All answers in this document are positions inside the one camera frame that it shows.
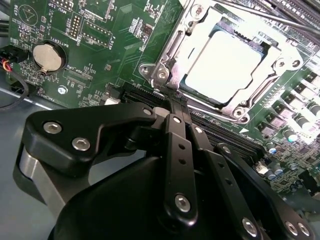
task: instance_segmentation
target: black cable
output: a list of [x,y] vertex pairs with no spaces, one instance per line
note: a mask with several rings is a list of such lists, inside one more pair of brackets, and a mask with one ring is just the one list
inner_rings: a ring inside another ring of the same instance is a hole
[[4,0],[0,0],[0,12],[10,16],[10,4]]
[[296,23],[294,21],[287,20],[287,19],[284,19],[282,17],[274,16],[274,15],[271,15],[271,14],[268,14],[268,13],[265,13],[265,12],[262,12],[262,11],[259,11],[259,10],[252,9],[252,8],[244,6],[242,4],[230,2],[230,1],[227,1],[227,0],[214,0],[214,1],[217,2],[217,3],[220,3],[220,4],[228,5],[230,7],[235,8],[235,9],[239,9],[239,10],[242,10],[242,11],[245,11],[245,12],[248,12],[248,13],[263,17],[263,18],[266,18],[266,19],[270,19],[270,20],[279,22],[281,24],[285,24],[285,25],[291,26],[291,27],[296,28],[296,29],[304,30],[306,32],[309,32],[309,33],[312,33],[312,34],[316,35],[317,38],[320,38],[320,31],[315,29],[315,28],[313,28],[313,27],[305,26],[305,25]]
[[0,20],[0,28],[2,29],[8,29],[9,28],[9,21],[6,20]]
[[23,100],[28,96],[29,94],[29,87],[28,84],[26,83],[26,81],[22,78],[22,76],[20,76],[18,73],[11,71],[10,72],[11,76],[13,78],[15,78],[19,83],[21,83],[22,87],[23,87],[23,94],[13,103],[10,103],[9,105],[6,106],[0,106],[0,112],[1,111],[6,111],[9,109],[13,109],[16,106],[18,106],[20,103],[23,102]]

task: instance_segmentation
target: black memory slot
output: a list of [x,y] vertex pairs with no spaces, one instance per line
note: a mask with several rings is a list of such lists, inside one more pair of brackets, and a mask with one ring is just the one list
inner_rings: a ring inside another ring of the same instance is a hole
[[[273,15],[278,16],[278,17],[289,19],[289,20],[295,21],[295,22],[303,24],[303,25],[312,26],[308,21],[306,21],[305,19],[299,17],[293,11],[293,8],[288,9],[288,8],[286,8],[285,6],[283,6],[280,2],[278,2],[276,0],[267,0],[267,2],[272,4],[272,7],[269,6],[268,4],[266,4],[264,0],[256,0],[255,1],[255,3],[257,5],[259,5],[260,7],[264,8],[264,10],[266,10],[267,13],[269,13],[269,14],[273,14]],[[303,9],[299,9],[299,12],[301,12],[301,13],[307,15],[307,16],[310,16],[309,13],[305,12],[308,9],[310,9],[310,7],[307,4],[303,3],[303,2],[301,2],[300,4],[303,6]],[[319,22],[319,19],[320,19],[320,18],[317,18],[318,15],[319,15],[318,12],[312,10],[311,18],[313,18],[313,19],[316,18],[316,22]],[[291,29],[295,33],[299,34],[301,37],[306,38],[309,41],[313,42],[314,44],[320,46],[320,39],[315,37],[313,34],[307,32],[307,31],[303,31],[303,30],[300,30],[300,29],[293,28],[293,27],[291,27]]]
[[306,4],[308,4],[310,7],[314,8],[315,11],[320,13],[320,2],[317,0],[304,0]]
[[[124,92],[121,97],[123,103],[142,102],[151,108],[166,108],[165,100],[154,94],[130,85],[123,86],[123,89]],[[229,144],[251,166],[264,157],[265,150],[261,145],[231,132],[222,126],[210,123],[195,114],[191,113],[190,116],[192,123],[198,125],[206,132],[212,146],[219,143]]]

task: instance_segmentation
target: capacitor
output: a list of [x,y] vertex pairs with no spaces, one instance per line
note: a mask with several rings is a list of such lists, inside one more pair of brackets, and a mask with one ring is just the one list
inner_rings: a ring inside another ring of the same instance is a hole
[[293,142],[298,140],[298,135],[295,134],[290,129],[284,130],[282,134],[288,140],[288,142],[290,142],[290,143],[293,143]]
[[295,186],[296,186],[298,189],[301,189],[301,188],[304,187],[304,185],[302,184],[302,181],[301,181],[301,180],[295,181]]
[[300,117],[296,120],[296,123],[302,128],[304,131],[308,131],[312,128],[312,123],[309,122],[305,117]]
[[312,112],[318,119],[320,119],[320,106],[313,105],[309,108],[310,112]]
[[296,170],[296,169],[298,168],[298,166],[297,166],[297,164],[295,164],[295,163],[291,163],[291,164],[289,165],[289,168],[290,168],[291,170]]
[[269,170],[265,173],[265,176],[272,181],[273,179],[275,179],[277,176],[274,174],[273,171]]
[[275,154],[277,152],[277,149],[272,142],[267,142],[265,146],[270,154]]
[[274,165],[272,170],[273,170],[274,174],[277,175],[277,176],[279,176],[279,175],[284,173],[284,170],[280,167],[279,164]]
[[297,191],[297,187],[296,187],[295,184],[291,184],[289,189],[290,189],[291,192],[296,192]]

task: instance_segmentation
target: metal linkage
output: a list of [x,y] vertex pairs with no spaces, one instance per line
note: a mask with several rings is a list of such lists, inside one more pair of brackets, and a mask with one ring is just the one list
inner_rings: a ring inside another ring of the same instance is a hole
[[[308,224],[288,206],[231,148],[220,143],[215,149],[223,156],[233,174],[241,176],[241,189],[250,189],[245,196],[250,209],[255,209],[255,218],[260,219],[268,235],[274,239],[315,239]],[[257,203],[263,210],[257,209]]]
[[186,139],[186,124],[175,114],[165,118],[164,183],[165,222],[173,229],[187,229],[197,222],[198,204],[191,142]]
[[[219,196],[223,197],[228,215],[237,235],[241,239],[269,239],[263,238],[260,228],[251,213],[238,184],[228,167],[223,156],[213,152],[213,147],[207,135],[196,125],[189,127],[192,135],[194,147],[196,149],[196,159],[202,159],[203,165],[208,168],[206,173],[211,173],[214,181],[218,185]],[[224,150],[230,153],[228,146]]]

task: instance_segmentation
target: screw hole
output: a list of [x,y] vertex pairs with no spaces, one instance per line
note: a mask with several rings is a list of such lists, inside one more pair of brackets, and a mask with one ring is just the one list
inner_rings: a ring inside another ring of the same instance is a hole
[[293,63],[292,63],[292,67],[296,68],[296,67],[299,67],[300,65],[300,61],[299,60],[295,60]]
[[179,159],[179,163],[181,163],[182,165],[186,165],[187,164],[186,160],[184,160],[184,159]]
[[233,185],[233,184],[232,184],[232,181],[231,181],[230,179],[228,179],[228,178],[225,179],[225,182],[226,182],[227,184],[229,184],[230,186]]
[[246,123],[247,121],[248,121],[248,118],[247,118],[247,117],[241,118],[241,122],[242,122],[242,123]]

